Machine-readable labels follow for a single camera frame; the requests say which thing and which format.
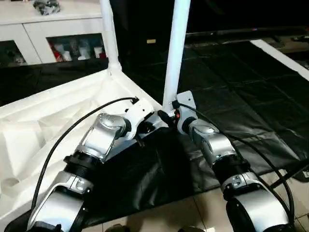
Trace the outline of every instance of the black cable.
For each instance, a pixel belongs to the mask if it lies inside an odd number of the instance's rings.
[[[298,165],[296,165],[292,170],[288,171],[288,173],[283,176],[283,179],[288,180],[289,178],[295,176],[297,173],[308,167],[308,165],[309,165],[309,159],[304,159],[300,161]],[[280,184],[282,184],[282,181],[279,179],[275,183],[271,184],[270,187],[274,189],[278,187]]]
[[[290,206],[290,210],[289,210],[289,213],[288,211],[287,212],[287,215],[289,216],[289,221],[290,223],[292,223],[294,221],[294,215],[295,215],[295,207],[294,207],[294,200],[293,200],[293,195],[292,195],[292,192],[291,192],[291,189],[290,187],[288,186],[288,184],[286,183],[286,181],[284,180],[283,176],[281,175],[281,173],[279,172],[279,170],[277,169],[277,167],[275,165],[273,165],[273,163],[262,153],[260,152],[260,150],[258,150],[254,145],[236,137],[236,136],[233,136],[231,134],[227,134],[223,131],[221,131],[219,129],[219,127],[212,121],[210,120],[206,115],[204,115],[202,112],[198,111],[197,109],[191,107],[191,106],[188,106],[188,105],[185,105],[185,104],[182,104],[182,103],[177,103],[179,104],[180,106],[183,106],[183,107],[186,107],[194,112],[196,112],[197,114],[199,114],[200,116],[202,116],[204,119],[206,119],[209,123],[213,124],[224,136],[226,136],[228,139],[232,138],[234,140],[237,140],[247,146],[249,146],[252,150],[254,150],[258,155],[261,156],[262,159],[264,159],[264,161],[273,169],[273,171],[277,174],[277,176],[279,177],[280,181],[283,183],[284,185],[284,188],[286,190],[286,193],[287,193],[287,196],[288,196],[288,200],[289,200],[289,206]],[[282,204],[283,208],[286,209],[287,206],[286,204]]]
[[[33,199],[32,199],[32,204],[31,204],[31,212],[34,210],[35,205],[37,203],[37,199],[38,199],[38,195],[39,195],[39,190],[40,190],[40,186],[48,165],[48,162],[53,154],[53,152],[55,151],[55,149],[57,148],[57,146],[59,145],[59,143],[64,139],[64,137],[66,137],[68,135],[68,133],[73,130],[79,123],[81,123],[84,119],[86,119],[87,117],[89,117],[90,115],[94,114],[95,112],[103,109],[106,106],[109,106],[115,102],[119,102],[119,101],[124,101],[124,100],[133,100],[133,104],[138,101],[137,98],[119,98],[113,101],[110,101],[96,109],[94,109],[93,111],[89,112],[88,114],[86,114],[85,116],[83,116],[82,118],[78,119],[70,128],[68,128],[61,136],[60,138],[55,142],[54,146],[52,147],[52,149],[50,150],[50,152],[48,153],[46,160],[44,162],[44,165],[42,167],[38,182],[37,182],[37,186],[35,187],[35,191],[34,191],[34,195],[33,195]]]
[[[289,214],[289,218],[290,218],[290,222],[294,221],[294,216],[295,216],[295,207],[294,207],[294,200],[293,200],[293,195],[291,192],[291,189],[289,187],[289,185],[287,184],[287,182],[285,181],[285,179],[283,178],[282,174],[280,173],[280,171],[278,170],[278,168],[259,150],[257,149],[254,145],[250,144],[249,142],[240,139],[236,136],[233,135],[229,135],[230,138],[237,140],[247,146],[249,146],[253,151],[255,151],[260,157],[263,158],[263,160],[265,160],[265,162],[271,167],[271,169],[277,174],[277,176],[279,177],[279,179],[281,180],[281,182],[284,185],[284,188],[286,190],[286,194],[288,196],[288,200],[289,200],[289,206],[290,206],[290,214]]]

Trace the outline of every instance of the shelf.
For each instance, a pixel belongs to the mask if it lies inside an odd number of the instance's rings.
[[[0,0],[0,25],[101,18],[99,0],[59,0],[59,3],[60,12],[42,16],[32,6],[33,2]]]

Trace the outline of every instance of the white fabric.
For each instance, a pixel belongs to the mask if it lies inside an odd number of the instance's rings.
[[[0,107],[0,231],[8,215],[32,199],[45,158],[66,129],[100,105],[136,96],[146,98],[155,110],[161,108],[121,71],[104,70]],[[74,152],[97,114],[121,115],[131,105],[128,100],[112,104],[71,131],[55,150],[40,193],[64,168],[63,158]]]

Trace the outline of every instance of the black plastic sheet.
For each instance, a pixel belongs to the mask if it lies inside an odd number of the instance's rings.
[[[132,61],[141,59],[142,65],[124,65],[127,76],[160,103],[166,58],[166,52],[152,57],[145,53]],[[309,158],[308,89],[307,80],[250,43],[184,51],[179,92],[191,90],[198,110],[221,130],[255,145],[280,168]],[[145,143],[145,148],[133,145],[104,165],[85,227],[218,187],[201,152],[186,136],[163,128]],[[254,170],[271,171],[250,148],[235,143]],[[27,214],[20,221],[25,223]],[[16,225],[23,223],[14,221],[6,232],[15,231]]]

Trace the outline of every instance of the white label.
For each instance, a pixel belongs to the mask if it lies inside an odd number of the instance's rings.
[[[303,171],[303,174],[304,174],[305,178],[309,178],[309,172],[304,172]]]

